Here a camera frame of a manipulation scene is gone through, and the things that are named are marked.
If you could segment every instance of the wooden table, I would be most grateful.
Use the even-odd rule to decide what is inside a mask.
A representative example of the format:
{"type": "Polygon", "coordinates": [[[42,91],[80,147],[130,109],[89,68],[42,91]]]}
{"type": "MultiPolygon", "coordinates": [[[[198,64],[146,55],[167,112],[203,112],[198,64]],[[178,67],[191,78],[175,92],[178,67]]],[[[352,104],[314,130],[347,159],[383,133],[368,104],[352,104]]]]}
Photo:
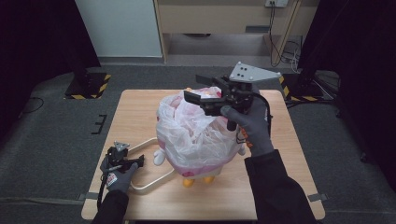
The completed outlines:
{"type": "MultiPolygon", "coordinates": [[[[102,155],[93,176],[90,192],[99,192],[99,165],[114,141],[129,143],[131,147],[156,137],[156,110],[164,96],[180,90],[128,90],[122,93],[116,114],[103,147],[102,155]]],[[[272,141],[279,149],[290,177],[304,189],[306,195],[316,194],[317,189],[307,166],[304,153],[291,123],[289,112],[280,91],[262,91],[273,114],[272,141]]],[[[172,167],[166,161],[161,166],[153,164],[153,153],[158,145],[137,151],[131,158],[145,154],[145,166],[136,171],[133,183],[145,185],[168,173],[172,167]]],[[[256,211],[248,181],[244,158],[237,154],[225,164],[221,174],[211,184],[195,180],[190,188],[182,186],[183,177],[174,175],[146,195],[129,192],[127,220],[255,220],[256,211]]],[[[321,201],[310,203],[316,219],[323,219],[325,212],[321,201]]],[[[81,215],[93,219],[97,212],[96,200],[86,199],[81,215]]]]}

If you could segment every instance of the yellow-black warning tape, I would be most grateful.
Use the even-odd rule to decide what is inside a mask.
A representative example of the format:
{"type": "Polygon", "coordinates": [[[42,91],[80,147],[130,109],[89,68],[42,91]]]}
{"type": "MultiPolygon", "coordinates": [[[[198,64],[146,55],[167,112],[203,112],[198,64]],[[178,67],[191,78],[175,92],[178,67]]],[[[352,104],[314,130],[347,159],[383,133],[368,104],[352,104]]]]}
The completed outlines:
{"type": "Polygon", "coordinates": [[[84,94],[78,94],[78,95],[68,95],[65,98],[66,99],[76,99],[76,100],[84,100],[84,99],[97,99],[100,98],[105,91],[107,87],[107,83],[110,80],[111,75],[107,74],[103,80],[102,86],[99,88],[99,91],[96,94],[93,95],[84,95],[84,94]]]}
{"type": "Polygon", "coordinates": [[[279,82],[280,82],[280,86],[283,89],[283,92],[285,93],[285,98],[287,100],[292,100],[292,101],[300,101],[300,102],[314,102],[314,101],[319,101],[319,100],[323,100],[322,97],[315,97],[315,96],[292,96],[290,94],[289,88],[285,82],[285,78],[283,76],[281,76],[279,78],[279,82]]]}

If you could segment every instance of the white plastic bag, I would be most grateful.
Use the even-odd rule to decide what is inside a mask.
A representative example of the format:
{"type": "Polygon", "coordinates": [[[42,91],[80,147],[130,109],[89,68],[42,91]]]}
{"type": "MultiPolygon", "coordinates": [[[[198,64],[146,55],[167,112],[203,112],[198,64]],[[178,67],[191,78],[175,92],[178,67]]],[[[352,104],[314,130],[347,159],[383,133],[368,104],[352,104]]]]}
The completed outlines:
{"type": "MultiPolygon", "coordinates": [[[[219,98],[221,95],[217,87],[192,92],[202,98],[219,98]]],[[[226,118],[206,116],[200,106],[184,100],[183,91],[161,100],[157,119],[160,151],[185,177],[205,174],[221,167],[232,160],[241,148],[235,141],[236,132],[227,130],[226,118]]]]}

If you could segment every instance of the black sleeve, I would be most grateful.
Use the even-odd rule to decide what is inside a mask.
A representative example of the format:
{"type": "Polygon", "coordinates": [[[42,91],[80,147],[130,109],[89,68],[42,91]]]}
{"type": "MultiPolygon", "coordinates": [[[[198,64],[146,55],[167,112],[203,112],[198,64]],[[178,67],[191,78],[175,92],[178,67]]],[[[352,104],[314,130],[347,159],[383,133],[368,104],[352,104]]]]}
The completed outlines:
{"type": "Polygon", "coordinates": [[[246,158],[259,223],[317,223],[301,186],[288,177],[279,151],[246,158]]]}
{"type": "Polygon", "coordinates": [[[128,206],[128,195],[120,190],[110,191],[102,202],[92,224],[121,224],[128,206]]]}

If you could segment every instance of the hand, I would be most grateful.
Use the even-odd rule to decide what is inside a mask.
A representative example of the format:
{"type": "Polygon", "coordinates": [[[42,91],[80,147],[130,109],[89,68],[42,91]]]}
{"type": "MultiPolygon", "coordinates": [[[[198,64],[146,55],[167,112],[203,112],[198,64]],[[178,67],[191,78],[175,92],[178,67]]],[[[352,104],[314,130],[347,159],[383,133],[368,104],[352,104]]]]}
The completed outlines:
{"type": "MultiPolygon", "coordinates": [[[[107,157],[103,159],[102,164],[100,166],[100,169],[102,170],[103,173],[107,173],[106,164],[107,164],[107,157]]],[[[131,165],[131,168],[125,171],[125,173],[121,173],[118,170],[108,172],[107,177],[105,177],[107,178],[106,181],[107,189],[109,191],[118,189],[124,193],[127,193],[128,188],[131,184],[132,175],[137,170],[137,168],[139,168],[139,164],[137,162],[134,162],[131,165]]]]}
{"type": "MultiPolygon", "coordinates": [[[[253,91],[260,93],[259,89],[254,85],[253,91]]],[[[226,119],[236,122],[242,128],[241,131],[246,136],[247,146],[250,148],[252,157],[274,151],[274,146],[268,133],[266,107],[262,100],[254,97],[250,110],[246,115],[239,113],[229,105],[222,107],[220,112],[226,119]]]]}

